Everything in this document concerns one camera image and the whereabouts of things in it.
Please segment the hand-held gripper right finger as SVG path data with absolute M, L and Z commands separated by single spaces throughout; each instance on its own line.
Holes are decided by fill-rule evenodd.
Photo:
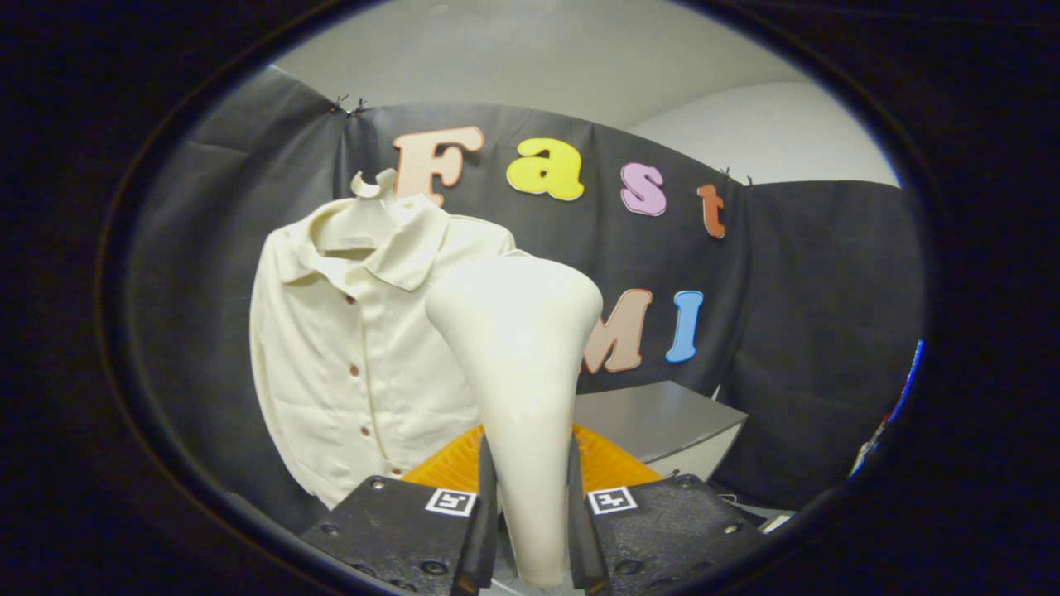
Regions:
M 659 595 L 710 578 L 766 534 L 693 474 L 662 478 L 575 425 L 568 474 L 569 567 L 587 595 Z

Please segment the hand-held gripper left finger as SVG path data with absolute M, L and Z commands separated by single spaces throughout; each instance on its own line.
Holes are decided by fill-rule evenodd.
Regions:
M 417 595 L 477 595 L 491 588 L 499 495 L 484 430 L 466 431 L 405 478 L 364 480 L 301 538 Z

